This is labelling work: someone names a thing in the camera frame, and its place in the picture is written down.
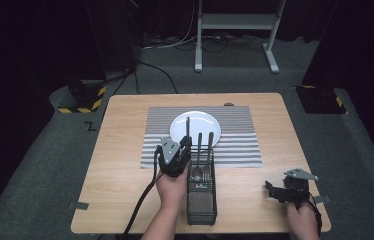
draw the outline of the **utensil holder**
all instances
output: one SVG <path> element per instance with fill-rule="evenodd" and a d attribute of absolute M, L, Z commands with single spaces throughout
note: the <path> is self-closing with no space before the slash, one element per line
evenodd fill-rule
<path fill-rule="evenodd" d="M 189 225 L 214 225 L 218 211 L 213 149 L 211 149 L 209 163 L 207 161 L 208 149 L 202 148 L 198 153 L 197 146 L 192 146 L 191 154 L 187 178 L 187 222 Z M 198 165 L 197 154 L 200 154 Z M 191 175 L 196 166 L 202 169 L 201 181 L 195 181 Z"/>

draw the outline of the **white plate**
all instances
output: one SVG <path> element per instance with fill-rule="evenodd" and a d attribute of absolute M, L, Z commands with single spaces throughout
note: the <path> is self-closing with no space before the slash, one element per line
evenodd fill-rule
<path fill-rule="evenodd" d="M 187 117 L 190 117 L 190 136 L 192 144 L 198 145 L 199 133 L 202 133 L 202 145 L 208 145 L 209 133 L 213 132 L 212 147 L 221 137 L 221 126 L 210 114 L 200 111 L 185 112 L 174 119 L 171 123 L 169 133 L 174 142 L 180 142 L 187 132 Z"/>

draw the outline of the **gray carpet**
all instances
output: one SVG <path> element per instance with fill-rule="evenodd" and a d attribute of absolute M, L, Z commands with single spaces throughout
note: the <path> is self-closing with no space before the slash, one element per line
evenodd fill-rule
<path fill-rule="evenodd" d="M 215 51 L 222 46 L 205 43 L 205 47 Z M 332 229 L 323 233 L 322 239 L 374 239 L 374 145 L 353 103 L 345 90 L 337 89 L 347 114 L 308 115 L 294 89 L 301 85 L 316 47 L 315 42 L 276 41 L 273 51 L 280 67 L 277 75 L 270 73 L 261 45 L 230 45 L 219 53 L 204 52 L 204 69 L 200 74 L 194 72 L 194 51 L 144 50 L 140 60 L 164 69 L 179 93 L 280 93 L 310 168 L 320 178 L 318 188 L 332 198 L 326 205 Z M 141 94 L 174 93 L 168 78 L 154 68 L 139 64 L 137 78 Z M 78 200 L 103 111 L 120 83 L 121 80 L 108 83 L 104 101 L 95 113 L 54 114 L 0 197 L 0 239 L 98 238 L 71 232 L 74 210 L 68 209 L 68 205 Z M 51 103 L 57 106 L 64 94 L 65 88 L 57 90 L 50 96 Z M 136 94 L 134 75 L 126 79 L 116 94 Z M 96 131 L 89 131 L 86 122 L 92 122 Z M 222 236 L 223 239 L 271 237 L 283 238 Z"/>

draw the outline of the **person's hand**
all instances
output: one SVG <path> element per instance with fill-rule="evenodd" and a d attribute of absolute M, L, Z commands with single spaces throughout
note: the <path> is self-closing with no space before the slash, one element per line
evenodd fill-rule
<path fill-rule="evenodd" d="M 178 211 L 187 192 L 187 174 L 188 163 L 180 176 L 174 178 L 164 174 L 158 179 L 156 188 L 161 199 L 161 207 L 141 237 L 142 240 L 174 239 Z"/>
<path fill-rule="evenodd" d="M 179 208 L 187 192 L 188 163 L 184 172 L 178 177 L 170 177 L 164 174 L 156 183 L 161 207 Z"/>
<path fill-rule="evenodd" d="M 312 206 L 303 202 L 299 209 L 293 203 L 287 205 L 287 222 L 290 230 L 300 240 L 319 239 L 317 220 Z"/>

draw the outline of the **metal stand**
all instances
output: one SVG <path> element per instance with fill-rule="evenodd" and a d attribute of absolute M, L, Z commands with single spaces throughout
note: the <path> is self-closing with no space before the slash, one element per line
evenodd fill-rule
<path fill-rule="evenodd" d="M 197 43 L 194 70 L 201 72 L 202 64 L 202 30 L 203 29 L 254 29 L 271 30 L 268 43 L 263 44 L 272 73 L 280 72 L 272 46 L 281 21 L 286 0 L 281 0 L 276 14 L 204 14 L 202 12 L 202 0 L 199 0 L 197 20 Z"/>

